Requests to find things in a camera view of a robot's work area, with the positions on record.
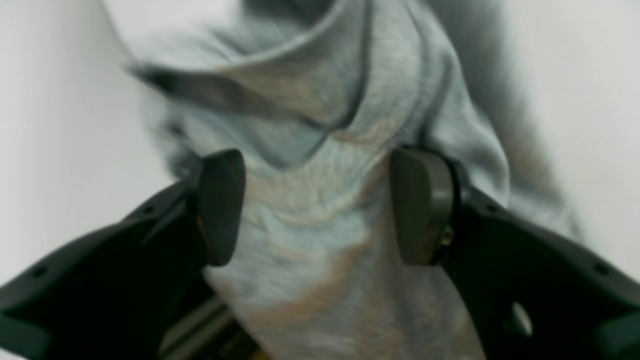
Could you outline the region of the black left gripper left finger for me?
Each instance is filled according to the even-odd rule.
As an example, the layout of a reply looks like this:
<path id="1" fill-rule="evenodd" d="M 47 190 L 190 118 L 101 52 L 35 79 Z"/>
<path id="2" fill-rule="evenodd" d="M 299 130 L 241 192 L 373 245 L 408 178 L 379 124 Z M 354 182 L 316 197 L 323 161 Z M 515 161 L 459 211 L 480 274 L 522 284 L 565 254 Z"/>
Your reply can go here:
<path id="1" fill-rule="evenodd" d="M 1 287 L 1 349 L 26 360 L 155 360 L 181 299 L 233 257 L 242 153 L 198 158 L 121 221 L 53 251 Z"/>

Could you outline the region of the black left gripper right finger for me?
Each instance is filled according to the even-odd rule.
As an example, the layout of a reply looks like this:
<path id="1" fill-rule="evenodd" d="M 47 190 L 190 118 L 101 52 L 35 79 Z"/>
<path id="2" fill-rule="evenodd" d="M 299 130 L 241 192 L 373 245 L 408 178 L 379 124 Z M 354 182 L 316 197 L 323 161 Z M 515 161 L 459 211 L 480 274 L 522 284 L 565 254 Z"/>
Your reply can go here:
<path id="1" fill-rule="evenodd" d="M 488 360 L 637 360 L 639 283 L 594 252 L 520 219 L 459 162 L 390 157 L 398 251 L 446 273 Z"/>

